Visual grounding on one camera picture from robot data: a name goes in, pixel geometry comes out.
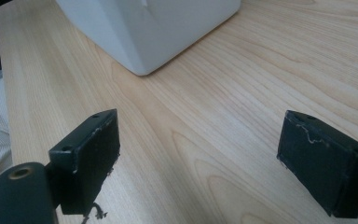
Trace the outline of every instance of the table surface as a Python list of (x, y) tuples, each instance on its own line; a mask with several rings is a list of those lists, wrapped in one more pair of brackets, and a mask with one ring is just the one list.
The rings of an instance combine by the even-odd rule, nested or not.
[(53, 0), (15, 0), (0, 7), (0, 50), (15, 163), (48, 163), (117, 108), (121, 157), (96, 200), (108, 214), (89, 223), (358, 223), (329, 217), (276, 159), (288, 109), (358, 140), (358, 1), (242, 1), (137, 77)]

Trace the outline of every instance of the wooden table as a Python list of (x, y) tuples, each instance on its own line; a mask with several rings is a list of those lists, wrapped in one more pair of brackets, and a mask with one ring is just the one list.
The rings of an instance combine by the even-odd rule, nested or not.
[[(329, 217), (276, 159), (287, 109), (358, 140), (358, 1), (246, 0), (151, 76), (80, 33), (53, 0), (0, 7), (15, 163), (118, 109), (121, 157), (89, 223), (358, 223)], [(61, 223), (80, 223), (81, 216)]]

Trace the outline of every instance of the light wood grain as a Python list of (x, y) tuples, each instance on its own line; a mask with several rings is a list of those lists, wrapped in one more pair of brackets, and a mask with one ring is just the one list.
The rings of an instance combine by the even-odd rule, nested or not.
[[(137, 77), (52, 0), (0, 7), (15, 163), (118, 109), (121, 157), (89, 223), (358, 223), (329, 217), (276, 159), (287, 109), (358, 140), (358, 1), (246, 0), (229, 21)], [(60, 216), (61, 223), (81, 217)]]

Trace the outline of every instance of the white plastic container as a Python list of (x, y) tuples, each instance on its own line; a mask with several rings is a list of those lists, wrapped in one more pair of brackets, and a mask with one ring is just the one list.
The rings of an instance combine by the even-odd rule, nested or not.
[(232, 16), (241, 0), (56, 0), (88, 38), (147, 75)]

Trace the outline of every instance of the black plastic part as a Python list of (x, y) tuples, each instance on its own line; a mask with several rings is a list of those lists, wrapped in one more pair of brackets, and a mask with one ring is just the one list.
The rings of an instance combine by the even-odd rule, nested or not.
[(0, 224), (58, 223), (45, 166), (28, 162), (0, 175)]
[(287, 111), (282, 161), (329, 216), (358, 217), (358, 142), (306, 114)]
[(119, 156), (117, 111), (86, 119), (50, 150), (47, 166), (54, 205), (87, 216)]

